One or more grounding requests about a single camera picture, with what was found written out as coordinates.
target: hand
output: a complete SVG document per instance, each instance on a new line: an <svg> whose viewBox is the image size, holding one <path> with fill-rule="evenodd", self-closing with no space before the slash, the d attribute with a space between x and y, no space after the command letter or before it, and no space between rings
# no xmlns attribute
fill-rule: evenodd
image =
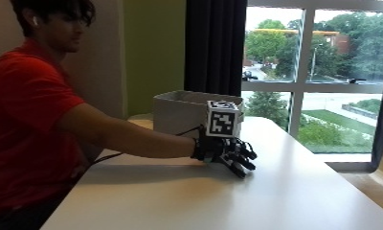
<svg viewBox="0 0 383 230"><path fill-rule="evenodd" d="M239 138L207 136L204 126L200 127L200 138L196 139L192 158L208 163L224 164L240 178L247 176L244 168L252 171L256 170L256 166L249 161L249 159L255 160L257 158L251 144Z"/></svg>

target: dark hair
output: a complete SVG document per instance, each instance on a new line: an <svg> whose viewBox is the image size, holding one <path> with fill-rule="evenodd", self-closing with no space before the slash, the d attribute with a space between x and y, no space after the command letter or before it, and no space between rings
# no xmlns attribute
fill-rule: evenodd
<svg viewBox="0 0 383 230"><path fill-rule="evenodd" d="M24 9L33 10L49 22L49 15L66 13L74 19L82 21L89 27L95 19L95 6L91 0L12 0L17 20L24 29L24 35L31 35L31 26L24 17Z"/></svg>

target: gray box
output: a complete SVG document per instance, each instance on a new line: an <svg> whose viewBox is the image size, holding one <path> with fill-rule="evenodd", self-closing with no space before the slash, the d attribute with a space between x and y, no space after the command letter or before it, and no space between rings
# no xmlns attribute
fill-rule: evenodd
<svg viewBox="0 0 383 230"><path fill-rule="evenodd" d="M241 97L200 93L192 91L175 91L154 97L154 130L179 134L199 125L207 125L208 101L227 101L240 109L239 136L244 120L244 99ZM183 136L199 137L192 131Z"/></svg>

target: red t-shirt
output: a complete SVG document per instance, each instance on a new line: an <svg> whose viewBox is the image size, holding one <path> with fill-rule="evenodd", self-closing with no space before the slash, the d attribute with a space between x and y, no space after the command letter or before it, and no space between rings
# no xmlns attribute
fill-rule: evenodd
<svg viewBox="0 0 383 230"><path fill-rule="evenodd" d="M71 189L81 149L54 125L82 103L62 67L27 38L0 57L0 211Z"/></svg>

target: sidewalk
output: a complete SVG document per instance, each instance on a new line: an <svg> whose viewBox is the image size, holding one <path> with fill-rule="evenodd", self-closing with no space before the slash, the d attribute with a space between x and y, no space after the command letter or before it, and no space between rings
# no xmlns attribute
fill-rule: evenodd
<svg viewBox="0 0 383 230"><path fill-rule="evenodd" d="M350 119L357 120L358 122L362 122L365 124L371 125L373 127L377 127L378 125L378 120L374 120L370 117L366 117L361 114L353 113L342 108L336 108L336 107L328 107L326 108L329 111L334 112L336 114L340 114Z"/></svg>

